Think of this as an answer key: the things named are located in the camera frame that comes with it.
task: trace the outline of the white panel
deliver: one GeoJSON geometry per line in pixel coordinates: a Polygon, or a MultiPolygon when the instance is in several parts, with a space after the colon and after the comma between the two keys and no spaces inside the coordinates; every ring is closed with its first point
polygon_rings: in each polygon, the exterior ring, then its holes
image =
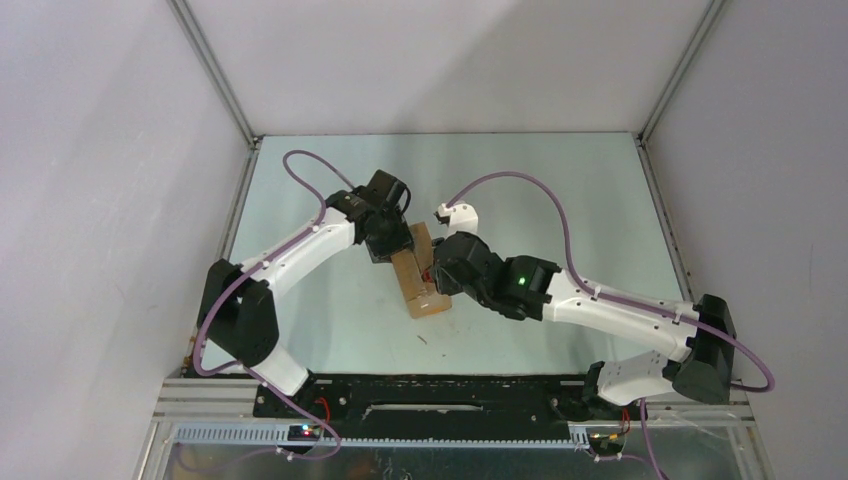
{"type": "Polygon", "coordinates": [[[708,3],[191,2],[268,134],[637,131],[708,3]]]}
{"type": "MultiPolygon", "coordinates": [[[[318,202],[283,170],[290,149],[314,151],[367,183],[377,168],[407,182],[409,222],[447,230],[433,212],[472,180],[498,170],[542,179],[569,215],[578,271],[607,285],[680,299],[668,250],[632,137],[605,134],[471,134],[266,137],[239,224],[233,261],[252,257],[301,227],[318,202]]],[[[324,195],[343,187],[314,160],[292,168],[324,195]]],[[[503,178],[465,199],[480,215],[478,234],[503,257],[534,255],[564,264],[556,209],[534,185],[503,178]]],[[[648,349],[579,325],[517,322],[465,295],[453,308],[409,318],[394,271],[371,264],[363,246],[334,256],[292,287],[278,310],[281,337],[301,364],[321,372],[579,373],[601,359],[648,349]]],[[[229,357],[214,345],[204,365],[229,357]]]]}
{"type": "Polygon", "coordinates": [[[846,21],[846,2],[732,2],[651,149],[696,286],[777,377],[751,404],[779,479],[848,470],[846,21]]]}
{"type": "Polygon", "coordinates": [[[0,6],[0,478],[130,478],[240,165],[166,2],[0,6]]]}

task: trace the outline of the white wall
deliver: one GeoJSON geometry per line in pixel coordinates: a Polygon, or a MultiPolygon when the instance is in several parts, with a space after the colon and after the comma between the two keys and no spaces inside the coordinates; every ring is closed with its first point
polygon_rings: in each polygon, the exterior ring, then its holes
{"type": "Polygon", "coordinates": [[[246,147],[166,2],[0,3],[0,478],[129,478],[246,147]]]}
{"type": "Polygon", "coordinates": [[[268,134],[637,131],[708,0],[190,2],[268,134]]]}
{"type": "Polygon", "coordinates": [[[699,290],[777,376],[751,403],[780,479],[848,469],[846,25],[846,2],[732,2],[650,145],[699,290]]]}

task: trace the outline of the metal frame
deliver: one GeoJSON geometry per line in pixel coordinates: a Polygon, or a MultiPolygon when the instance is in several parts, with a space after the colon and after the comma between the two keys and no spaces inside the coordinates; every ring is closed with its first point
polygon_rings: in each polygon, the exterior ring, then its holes
{"type": "Polygon", "coordinates": [[[200,28],[197,17],[194,16],[194,12],[188,5],[187,0],[168,0],[168,4],[171,5],[174,17],[176,17],[183,32],[186,34],[188,43],[194,49],[197,59],[200,60],[200,64],[209,75],[209,80],[212,81],[212,85],[224,102],[224,106],[236,122],[247,146],[255,148],[257,141],[256,134],[253,128],[251,128],[250,122],[247,121],[247,117],[236,98],[233,87],[227,80],[227,76],[224,75],[224,71],[221,69],[221,65],[218,63],[212,47],[209,46],[209,41],[206,39],[203,29],[200,28]]]}
{"type": "MultiPolygon", "coordinates": [[[[232,251],[238,223],[244,209],[245,199],[250,187],[253,171],[256,167],[258,149],[261,139],[250,126],[248,119],[233,92],[232,86],[226,79],[215,55],[209,46],[206,36],[192,12],[188,0],[168,0],[175,17],[183,28],[186,38],[197,53],[210,81],[218,91],[222,102],[233,117],[242,133],[245,142],[251,148],[251,154],[241,173],[241,180],[235,192],[231,210],[228,215],[225,231],[219,244],[218,253],[228,257],[232,251]]],[[[657,103],[653,107],[641,132],[634,135],[635,145],[639,153],[645,178],[651,192],[651,197],[657,211],[663,236],[671,257],[675,275],[680,284],[681,294],[685,300],[692,301],[695,297],[691,285],[691,276],[685,267],[683,256],[674,235],[658,181],[651,166],[650,156],[646,148],[652,134],[665,113],[671,99],[677,92],[682,80],[703,46],[709,33],[715,27],[717,20],[727,0],[712,0],[706,8],[698,27],[689,40],[673,73],[669,77],[657,103]]],[[[258,383],[252,379],[165,379],[156,404],[142,451],[136,465],[136,480],[151,480],[164,478],[168,466],[171,448],[175,439],[180,439],[187,427],[204,425],[221,431],[237,429],[239,431],[261,430],[270,431],[272,427],[288,425],[291,421],[279,419],[253,418],[252,411],[258,383]]],[[[710,406],[691,402],[679,395],[669,394],[655,398],[648,405],[653,420],[651,427],[666,428],[697,428],[725,427],[728,438],[733,446],[737,465],[743,479],[758,480],[772,479],[774,473],[768,463],[762,441],[756,428],[753,412],[743,392],[732,392],[730,405],[710,406]]],[[[577,438],[585,435],[590,428],[615,427],[615,422],[593,421],[574,426],[572,433],[577,438]]],[[[271,436],[279,443],[282,437],[271,436]]],[[[257,444],[255,438],[235,435],[227,438],[228,444],[257,444]]],[[[483,442],[474,444],[453,443],[450,447],[472,446],[476,448],[503,448],[515,446],[519,448],[575,448],[574,444],[562,443],[522,443],[513,442],[483,442]]],[[[344,439],[344,444],[350,447],[365,446],[446,446],[443,442],[405,442],[391,439],[344,439]]]]}
{"type": "Polygon", "coordinates": [[[668,105],[671,102],[671,99],[674,98],[674,94],[677,93],[677,89],[680,87],[683,78],[686,76],[686,73],[689,72],[689,68],[694,63],[698,52],[701,51],[701,47],[704,45],[704,42],[710,32],[712,32],[713,27],[715,27],[716,22],[721,13],[724,11],[724,7],[727,3],[728,0],[711,0],[706,10],[704,10],[704,14],[698,22],[698,28],[696,28],[692,33],[692,37],[689,39],[689,43],[686,44],[683,54],[677,61],[677,65],[675,65],[674,70],[671,73],[671,77],[669,77],[665,87],[663,87],[660,98],[657,100],[654,108],[651,109],[651,113],[648,115],[648,119],[645,121],[645,126],[642,127],[642,131],[639,132],[639,138],[643,142],[648,143],[650,141],[651,136],[654,134],[654,130],[656,130],[660,119],[662,119],[666,108],[668,108],[668,105]]]}
{"type": "MultiPolygon", "coordinates": [[[[165,478],[168,459],[177,442],[227,445],[285,446],[288,427],[299,419],[253,418],[258,382],[253,379],[167,379],[162,385],[143,449],[136,467],[136,480],[165,478]]],[[[648,405],[651,428],[721,428],[728,432],[743,479],[773,478],[760,458],[758,432],[751,407],[743,392],[734,391],[729,405],[704,405],[677,394],[662,395],[648,405]]],[[[573,424],[571,441],[447,442],[403,439],[345,438],[349,448],[550,448],[574,450],[585,445],[591,429],[617,428],[615,421],[573,424]]]]}

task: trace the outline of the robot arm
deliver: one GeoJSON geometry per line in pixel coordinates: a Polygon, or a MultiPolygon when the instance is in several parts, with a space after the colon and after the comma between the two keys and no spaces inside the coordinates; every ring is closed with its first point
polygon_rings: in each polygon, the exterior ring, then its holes
{"type": "MultiPolygon", "coordinates": [[[[279,341],[276,305],[307,273],[351,245],[365,243],[374,263],[389,262],[393,254],[410,248],[412,236],[399,207],[405,191],[405,184],[378,170],[368,185],[331,195],[325,202],[323,221],[312,226],[303,240],[273,261],[266,259],[268,252],[264,252],[244,262],[249,266],[261,263],[262,268],[218,310],[209,324],[208,337],[284,394],[296,394],[312,374],[279,341]]],[[[688,314],[732,334],[723,300],[705,297],[701,304],[692,305],[637,297],[594,282],[581,285],[554,263],[529,256],[501,259],[491,252],[476,235],[477,214],[470,205],[443,205],[437,217],[448,224],[448,236],[435,246],[429,272],[440,293],[464,292],[507,318],[576,323],[652,349],[623,362],[592,365],[585,401],[601,399],[626,405],[636,398],[671,391],[705,403],[727,401],[732,347],[677,321],[688,314]],[[599,299],[601,291],[673,308],[677,319],[626,302],[599,299]]],[[[210,268],[198,325],[242,274],[241,265],[223,259],[210,268]]]]}
{"type": "MultiPolygon", "coordinates": [[[[378,170],[368,185],[327,198],[322,222],[308,223],[304,228],[311,233],[303,240],[273,261],[266,260],[269,252],[290,239],[244,262],[248,267],[261,263],[262,268],[227,299],[210,323],[209,338],[286,395],[295,394],[310,372],[279,341],[276,306],[306,274],[351,245],[365,243],[374,263],[389,262],[393,254],[411,247],[412,235],[398,206],[406,190],[403,182],[378,170]]],[[[242,265],[223,259],[209,269],[198,326],[242,273],[242,265]]]]}
{"type": "Polygon", "coordinates": [[[726,304],[706,296],[701,305],[642,297],[596,282],[572,278],[558,265],[530,256],[501,259],[476,235],[471,205],[442,205],[436,212],[448,236],[436,245],[430,275],[446,295],[464,292],[480,305],[514,320],[574,323],[641,343],[652,351],[621,362],[599,362],[589,369],[590,395],[616,405],[677,391],[704,403],[729,398],[733,350],[681,315],[732,333],[726,304]],[[601,292],[620,299],[599,299],[601,292]],[[674,311],[647,312],[636,303],[674,311]]]}

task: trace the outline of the red wire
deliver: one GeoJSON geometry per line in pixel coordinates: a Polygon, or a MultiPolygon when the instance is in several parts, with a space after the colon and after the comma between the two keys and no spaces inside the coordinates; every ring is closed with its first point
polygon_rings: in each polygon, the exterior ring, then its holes
{"type": "Polygon", "coordinates": [[[627,411],[627,407],[621,410],[621,423],[621,428],[624,428],[625,424],[627,425],[627,428],[623,432],[621,432],[621,434],[627,435],[628,433],[630,433],[630,412],[627,411]]]}
{"type": "Polygon", "coordinates": [[[318,397],[315,400],[315,403],[320,403],[320,404],[324,405],[324,412],[326,413],[326,415],[324,416],[324,421],[329,422],[330,421],[330,405],[327,404],[327,399],[324,398],[324,397],[318,397]]]}

